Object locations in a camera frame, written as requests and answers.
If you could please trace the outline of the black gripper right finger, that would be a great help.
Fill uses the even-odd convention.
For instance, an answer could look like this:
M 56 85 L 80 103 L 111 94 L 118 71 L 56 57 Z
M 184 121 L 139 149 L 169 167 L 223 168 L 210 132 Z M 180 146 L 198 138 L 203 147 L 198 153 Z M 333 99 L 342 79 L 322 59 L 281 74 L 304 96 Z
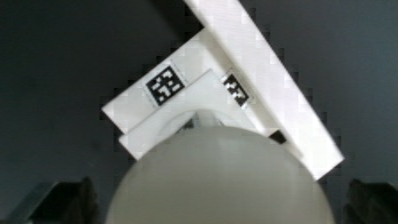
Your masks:
M 349 185 L 343 224 L 398 224 L 398 189 L 388 182 Z

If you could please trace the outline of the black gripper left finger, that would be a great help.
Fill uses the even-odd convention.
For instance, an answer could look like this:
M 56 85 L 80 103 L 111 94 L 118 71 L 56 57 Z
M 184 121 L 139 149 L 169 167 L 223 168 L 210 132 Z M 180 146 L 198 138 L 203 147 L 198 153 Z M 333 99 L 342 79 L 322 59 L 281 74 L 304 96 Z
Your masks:
M 0 224 L 100 224 L 91 178 L 40 183 Z

